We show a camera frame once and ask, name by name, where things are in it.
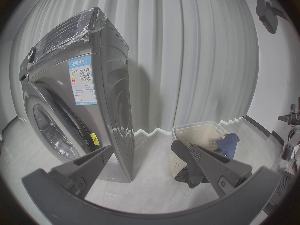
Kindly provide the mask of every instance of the plastic wrap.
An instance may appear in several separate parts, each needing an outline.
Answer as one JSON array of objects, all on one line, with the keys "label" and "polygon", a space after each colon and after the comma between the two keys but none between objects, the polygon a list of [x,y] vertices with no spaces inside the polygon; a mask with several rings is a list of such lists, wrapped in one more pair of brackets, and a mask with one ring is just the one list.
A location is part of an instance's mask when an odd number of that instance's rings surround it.
[{"label": "plastic wrap", "polygon": [[50,58],[72,43],[89,41],[89,34],[101,30],[106,19],[107,16],[98,7],[93,7],[56,26],[35,45],[35,54],[27,64],[27,72],[34,69],[46,55]]}]

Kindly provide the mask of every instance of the yellow warning sticker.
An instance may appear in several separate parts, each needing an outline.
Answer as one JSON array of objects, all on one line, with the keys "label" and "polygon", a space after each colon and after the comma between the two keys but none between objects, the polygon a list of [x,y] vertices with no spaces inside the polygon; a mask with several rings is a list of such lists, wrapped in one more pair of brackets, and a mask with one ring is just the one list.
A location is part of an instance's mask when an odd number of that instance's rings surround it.
[{"label": "yellow warning sticker", "polygon": [[90,133],[90,135],[91,135],[91,137],[94,141],[94,144],[97,145],[97,146],[100,146],[100,143],[98,141],[98,138],[97,138],[96,134],[95,133]]}]

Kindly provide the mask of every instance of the white floor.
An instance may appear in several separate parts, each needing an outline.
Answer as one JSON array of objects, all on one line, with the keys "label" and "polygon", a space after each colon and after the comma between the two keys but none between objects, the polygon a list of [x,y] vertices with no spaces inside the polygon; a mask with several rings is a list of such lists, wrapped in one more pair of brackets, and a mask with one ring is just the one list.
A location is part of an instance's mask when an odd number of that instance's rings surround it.
[{"label": "white floor", "polygon": [[[255,172],[260,166],[271,168],[282,146],[272,136],[265,136],[245,119],[221,122],[229,133],[240,138],[234,159],[248,163]],[[133,178],[130,184],[97,180],[86,200],[116,210],[136,213],[166,213],[200,206],[218,198],[210,184],[190,189],[176,182],[168,168],[171,134],[157,129],[150,135],[135,133]],[[26,193],[21,178],[37,168],[50,171],[60,162],[41,144],[30,124],[17,121],[4,134],[0,172],[19,203],[39,224],[50,224]],[[251,224],[259,224],[262,212]]]}]

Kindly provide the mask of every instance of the gray washing machine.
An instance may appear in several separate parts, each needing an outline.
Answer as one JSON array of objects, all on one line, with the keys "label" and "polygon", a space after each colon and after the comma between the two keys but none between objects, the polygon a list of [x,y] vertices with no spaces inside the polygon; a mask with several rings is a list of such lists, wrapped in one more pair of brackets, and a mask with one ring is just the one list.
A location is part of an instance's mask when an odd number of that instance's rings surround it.
[{"label": "gray washing machine", "polygon": [[20,67],[26,113],[46,148],[64,163],[112,144],[99,178],[113,182],[131,182],[128,49],[94,7],[50,31]]}]

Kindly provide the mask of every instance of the white laundry basket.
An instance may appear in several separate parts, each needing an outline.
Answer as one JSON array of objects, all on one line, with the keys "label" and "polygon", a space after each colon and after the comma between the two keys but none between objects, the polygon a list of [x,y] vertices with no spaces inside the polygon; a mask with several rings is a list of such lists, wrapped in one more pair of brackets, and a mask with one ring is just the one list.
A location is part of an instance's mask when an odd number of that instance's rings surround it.
[{"label": "white laundry basket", "polygon": [[[188,148],[190,144],[196,144],[208,150],[216,150],[217,140],[221,140],[227,136],[227,131],[215,122],[197,122],[192,124],[175,126],[172,128],[172,143],[178,139],[182,141]],[[187,166],[186,162],[181,160],[172,150],[169,157],[169,168],[172,176],[175,178],[177,174]]]}]

